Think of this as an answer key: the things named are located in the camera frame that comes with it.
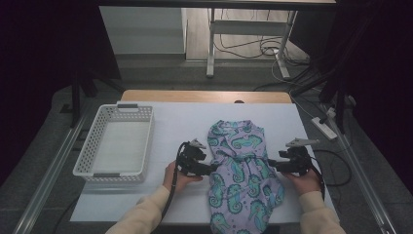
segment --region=paisley fabric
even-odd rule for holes
[[[209,177],[213,233],[262,233],[278,204],[283,187],[268,166],[264,129],[251,121],[218,121],[207,136],[219,165]]]

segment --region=power strip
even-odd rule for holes
[[[319,117],[316,117],[316,118],[312,119],[311,122],[313,122],[313,124],[314,124],[329,140],[333,140],[333,139],[337,138],[337,135],[336,135],[330,128],[328,128],[327,125],[321,124],[321,123],[319,122]]]

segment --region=basket handle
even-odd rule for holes
[[[116,105],[120,112],[139,112],[139,107],[136,102],[118,101]]]
[[[100,174],[94,174],[94,177],[120,177],[121,174],[119,173],[110,173],[110,174],[106,174],[106,173],[100,173]]]

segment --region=beige sleeve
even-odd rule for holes
[[[302,234],[342,234],[346,233],[340,226],[336,214],[322,200],[320,192],[309,192],[300,196]]]
[[[151,233],[162,218],[162,210],[168,200],[169,191],[160,186],[151,195],[139,199],[136,206],[130,209],[106,234]]]

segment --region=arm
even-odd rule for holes
[[[168,200],[174,168],[175,162],[170,163],[165,168],[163,185],[153,194],[141,198],[106,234],[151,233],[162,220],[162,211]],[[202,179],[201,176],[185,176],[178,172],[175,191],[179,193],[188,183]]]
[[[151,233],[161,221],[169,191],[160,186],[151,195],[141,198],[106,234]]]
[[[300,221],[302,234],[346,233],[336,214],[325,205],[320,192],[305,193],[300,196],[299,201],[304,211]]]
[[[300,195],[299,202],[303,208],[300,221],[302,234],[346,233],[340,226],[335,213],[322,200],[319,179],[312,170],[302,176],[283,175],[294,183]]]

